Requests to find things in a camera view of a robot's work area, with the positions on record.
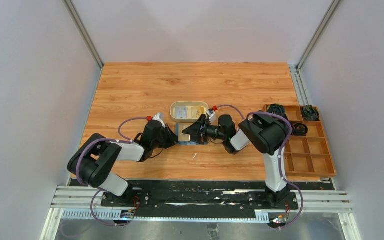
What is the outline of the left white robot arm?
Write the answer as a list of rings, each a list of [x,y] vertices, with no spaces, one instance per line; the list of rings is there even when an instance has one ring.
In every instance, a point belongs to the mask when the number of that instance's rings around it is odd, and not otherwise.
[[[94,133],[70,158],[67,170],[83,186],[109,193],[120,206],[133,201],[133,186],[112,172],[117,161],[144,162],[155,149],[168,149],[178,144],[178,136],[160,120],[150,119],[143,132],[133,140],[107,138]]]

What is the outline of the beige oval tray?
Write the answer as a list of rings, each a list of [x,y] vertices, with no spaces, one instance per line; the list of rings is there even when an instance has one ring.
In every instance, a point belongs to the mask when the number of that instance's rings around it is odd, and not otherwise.
[[[179,107],[179,106],[188,107],[188,119],[177,119],[175,117],[175,107]],[[191,119],[190,108],[194,107],[194,106],[204,107],[205,108],[204,114],[209,109],[209,105],[205,102],[202,102],[202,101],[176,101],[170,107],[170,111],[169,111],[170,117],[176,123],[194,123],[195,121],[198,120],[198,119]]]

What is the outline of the blue card holder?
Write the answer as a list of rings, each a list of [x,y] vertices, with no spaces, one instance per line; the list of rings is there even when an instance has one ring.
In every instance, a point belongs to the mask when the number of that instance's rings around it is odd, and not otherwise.
[[[192,123],[177,123],[175,125],[175,134],[178,136],[178,144],[182,146],[197,146],[199,143],[191,141],[191,136],[182,133],[182,131],[190,127]]]

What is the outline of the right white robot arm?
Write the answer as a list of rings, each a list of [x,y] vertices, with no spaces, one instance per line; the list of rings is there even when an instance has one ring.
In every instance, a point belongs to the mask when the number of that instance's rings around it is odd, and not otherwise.
[[[235,155],[252,144],[263,156],[266,181],[265,201],[272,209],[278,209],[286,201],[290,190],[285,180],[284,146],[292,131],[281,121],[282,117],[259,111],[252,118],[235,125],[233,118],[223,114],[218,124],[201,115],[192,125],[182,130],[193,143],[204,145],[209,139],[220,140],[225,150]]]

